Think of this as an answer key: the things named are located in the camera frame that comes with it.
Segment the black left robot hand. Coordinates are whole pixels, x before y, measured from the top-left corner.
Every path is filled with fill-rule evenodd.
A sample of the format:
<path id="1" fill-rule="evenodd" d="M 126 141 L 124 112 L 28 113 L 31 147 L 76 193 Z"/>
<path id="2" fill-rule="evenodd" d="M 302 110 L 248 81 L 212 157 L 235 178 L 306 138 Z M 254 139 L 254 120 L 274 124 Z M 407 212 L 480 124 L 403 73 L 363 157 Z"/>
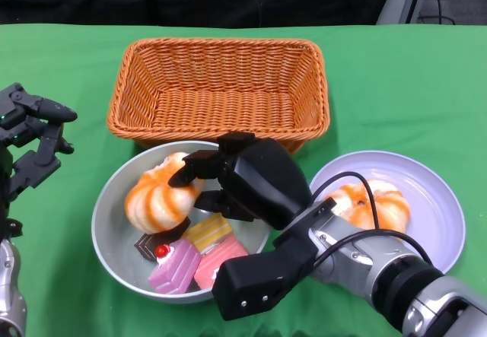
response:
<path id="1" fill-rule="evenodd" d="M 6 202 L 53 174 L 61 165 L 58 154 L 74 152 L 63 130 L 77 118 L 74 110 L 29 94 L 19 83 L 1 90 L 1 191 Z"/>

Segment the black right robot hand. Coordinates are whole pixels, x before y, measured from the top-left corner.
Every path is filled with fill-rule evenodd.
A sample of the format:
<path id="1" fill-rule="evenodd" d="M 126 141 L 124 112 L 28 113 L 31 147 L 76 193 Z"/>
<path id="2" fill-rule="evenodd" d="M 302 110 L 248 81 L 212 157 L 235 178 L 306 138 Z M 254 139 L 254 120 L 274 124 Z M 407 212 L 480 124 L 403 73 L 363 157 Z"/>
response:
<path id="1" fill-rule="evenodd" d="M 283 230 L 312 203 L 304 173 L 274 139 L 228 132 L 218 138 L 218 149 L 195 151 L 183 161 L 168 185 L 216 179 L 221 188 L 201 192 L 194 207 L 227 219 L 260 219 Z"/>

